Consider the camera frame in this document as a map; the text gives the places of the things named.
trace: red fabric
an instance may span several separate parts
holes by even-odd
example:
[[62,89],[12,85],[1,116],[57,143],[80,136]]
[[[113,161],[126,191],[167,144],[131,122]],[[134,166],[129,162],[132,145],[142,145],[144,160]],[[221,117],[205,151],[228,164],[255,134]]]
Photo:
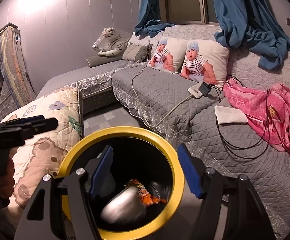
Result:
[[[224,94],[230,104],[242,110],[248,118],[248,124],[259,135],[263,136],[266,125],[266,91],[244,88],[229,79],[224,85]],[[265,141],[278,151],[290,154],[290,89],[275,84],[269,89],[267,107],[270,113],[268,130],[263,136]]]

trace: striped shirt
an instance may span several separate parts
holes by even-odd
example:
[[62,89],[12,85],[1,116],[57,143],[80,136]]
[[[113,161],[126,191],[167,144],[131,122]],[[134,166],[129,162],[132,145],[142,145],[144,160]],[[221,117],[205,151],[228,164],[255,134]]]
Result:
[[203,65],[207,62],[207,60],[202,55],[197,55],[196,58],[190,61],[188,58],[185,58],[184,66],[187,67],[189,72],[191,72],[195,76],[199,76],[202,74]]
[[157,63],[164,63],[164,59],[166,58],[166,55],[168,53],[169,53],[169,50],[166,47],[161,52],[156,51],[154,54],[154,57]]

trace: crumpled white object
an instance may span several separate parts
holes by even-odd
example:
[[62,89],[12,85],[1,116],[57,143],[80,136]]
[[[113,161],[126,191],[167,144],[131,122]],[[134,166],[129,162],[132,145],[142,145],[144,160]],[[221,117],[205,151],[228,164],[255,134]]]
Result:
[[225,106],[215,106],[215,115],[219,124],[224,123],[248,123],[246,115],[240,110]]

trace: baby photo pillow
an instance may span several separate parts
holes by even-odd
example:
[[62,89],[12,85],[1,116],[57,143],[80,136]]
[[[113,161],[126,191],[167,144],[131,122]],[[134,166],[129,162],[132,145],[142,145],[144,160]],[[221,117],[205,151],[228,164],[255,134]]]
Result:
[[227,75],[229,50],[216,41],[188,41],[181,76],[222,88]]
[[160,71],[175,73],[184,62],[186,47],[187,40],[162,37],[147,66]]

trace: gray tile floor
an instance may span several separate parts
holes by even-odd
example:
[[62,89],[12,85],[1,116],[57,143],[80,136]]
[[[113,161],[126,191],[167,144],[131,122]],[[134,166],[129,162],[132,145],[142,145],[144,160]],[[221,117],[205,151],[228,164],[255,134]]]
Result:
[[132,116],[119,102],[84,115],[85,136],[100,129],[123,125],[146,128],[139,118]]
[[[106,127],[129,125],[146,128],[144,123],[130,115],[128,110],[119,102],[103,107],[84,115],[85,136]],[[157,232],[142,238],[142,240],[187,240],[189,239],[192,226],[196,220],[201,200],[197,199],[189,190],[187,182],[185,183],[183,197],[177,211],[173,217]],[[225,228],[227,207],[222,205],[220,219],[215,235],[215,240],[221,240]],[[73,236],[72,227],[69,221],[66,224],[66,230]]]

